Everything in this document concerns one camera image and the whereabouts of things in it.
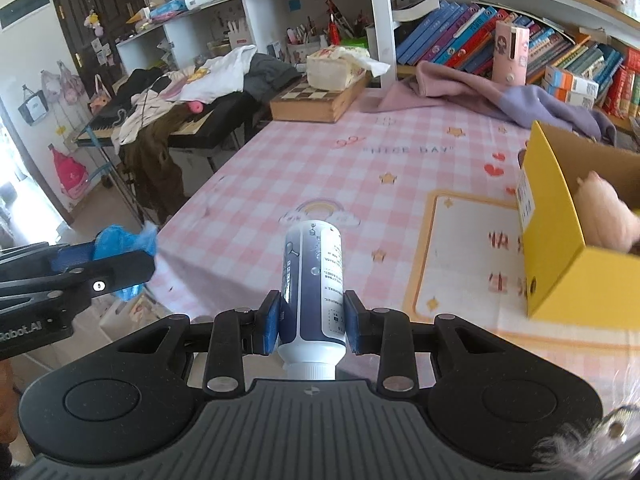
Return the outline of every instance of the chessboard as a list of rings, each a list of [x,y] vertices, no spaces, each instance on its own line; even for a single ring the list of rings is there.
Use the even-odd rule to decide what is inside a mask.
[[[319,90],[306,77],[271,100],[271,115],[276,121],[335,123],[369,82],[365,76],[342,92]]]

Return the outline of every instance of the person's hand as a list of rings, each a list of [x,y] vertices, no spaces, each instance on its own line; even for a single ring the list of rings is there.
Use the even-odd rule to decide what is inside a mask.
[[[9,361],[0,361],[0,444],[10,444],[18,436],[18,396]]]

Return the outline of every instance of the white tube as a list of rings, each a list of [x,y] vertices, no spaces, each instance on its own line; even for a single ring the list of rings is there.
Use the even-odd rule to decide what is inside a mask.
[[[338,229],[308,220],[287,232],[278,353],[290,380],[335,379],[346,353]]]

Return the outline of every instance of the red heart print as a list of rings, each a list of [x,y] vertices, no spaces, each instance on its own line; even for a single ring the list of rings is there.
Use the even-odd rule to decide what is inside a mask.
[[[493,164],[485,164],[484,170],[489,176],[501,176],[504,174],[504,170],[502,168],[496,168]]]

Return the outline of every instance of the ribbed gray surface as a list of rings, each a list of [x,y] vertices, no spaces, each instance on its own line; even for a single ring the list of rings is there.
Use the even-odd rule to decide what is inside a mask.
[[[210,402],[176,444],[136,463],[84,468],[39,458],[20,480],[559,480],[509,473],[448,449],[415,406],[365,381],[257,381]]]

